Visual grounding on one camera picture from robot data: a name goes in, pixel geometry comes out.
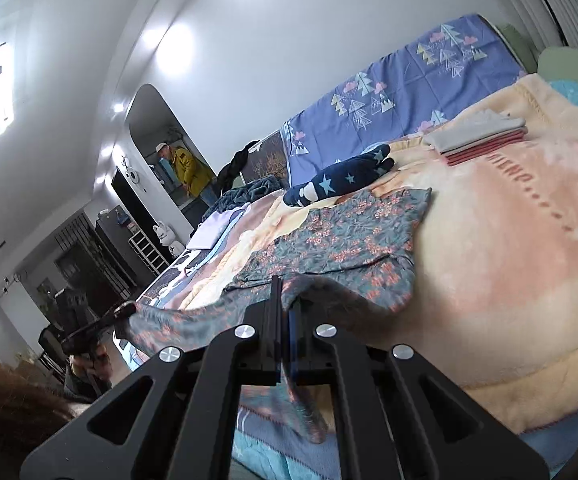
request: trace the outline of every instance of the stack of folded clothes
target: stack of folded clothes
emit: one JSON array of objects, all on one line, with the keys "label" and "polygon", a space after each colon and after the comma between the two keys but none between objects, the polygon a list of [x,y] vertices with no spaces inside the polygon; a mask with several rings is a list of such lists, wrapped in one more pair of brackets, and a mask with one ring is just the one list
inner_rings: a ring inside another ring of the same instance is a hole
[{"label": "stack of folded clothes", "polygon": [[425,141],[443,156],[449,166],[455,166],[511,142],[518,142],[526,133],[524,119],[483,110],[445,129],[427,134]]}]

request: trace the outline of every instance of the human hand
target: human hand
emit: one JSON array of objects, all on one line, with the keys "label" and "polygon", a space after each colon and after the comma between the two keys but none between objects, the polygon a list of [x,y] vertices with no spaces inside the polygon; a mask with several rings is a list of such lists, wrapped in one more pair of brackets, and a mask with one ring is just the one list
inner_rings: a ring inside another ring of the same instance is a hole
[{"label": "human hand", "polygon": [[98,345],[96,348],[96,356],[97,358],[94,362],[85,356],[69,356],[69,363],[73,374],[81,379],[86,378],[88,374],[92,374],[101,381],[109,381],[113,374],[113,369],[104,345]]}]

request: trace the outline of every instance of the man in yellow jacket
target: man in yellow jacket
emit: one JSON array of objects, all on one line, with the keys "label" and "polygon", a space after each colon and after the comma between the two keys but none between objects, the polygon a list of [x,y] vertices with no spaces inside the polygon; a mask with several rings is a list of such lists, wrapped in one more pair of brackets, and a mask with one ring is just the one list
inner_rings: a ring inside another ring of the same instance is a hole
[{"label": "man in yellow jacket", "polygon": [[195,160],[195,157],[184,148],[172,148],[165,142],[156,146],[156,152],[160,158],[166,158],[171,164],[178,180],[185,191],[192,196],[199,196],[203,202],[211,207],[217,200],[211,179],[211,170],[203,163]]}]

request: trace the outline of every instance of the star print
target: star print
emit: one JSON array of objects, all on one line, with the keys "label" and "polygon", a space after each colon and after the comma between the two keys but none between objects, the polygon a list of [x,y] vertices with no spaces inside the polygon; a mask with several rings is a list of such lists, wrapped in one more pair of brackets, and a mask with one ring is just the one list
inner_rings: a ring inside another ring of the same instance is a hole
[{"label": "star print", "polygon": [[335,193],[333,187],[331,187],[329,184],[331,183],[331,179],[327,178],[327,175],[322,177],[322,182],[319,182],[318,185],[320,187],[322,187],[322,189],[325,190],[325,194],[328,196],[329,192],[331,191],[332,193]]}]

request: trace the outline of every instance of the jeans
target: jeans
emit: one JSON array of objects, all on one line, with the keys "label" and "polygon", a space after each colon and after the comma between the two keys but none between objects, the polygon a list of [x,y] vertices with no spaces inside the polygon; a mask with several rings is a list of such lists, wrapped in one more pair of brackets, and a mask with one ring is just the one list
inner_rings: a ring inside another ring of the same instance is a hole
[{"label": "jeans", "polygon": [[209,207],[211,207],[213,204],[218,202],[218,197],[217,197],[215,191],[213,190],[213,186],[211,186],[211,183],[207,184],[205,186],[205,188],[200,192],[200,198]]}]

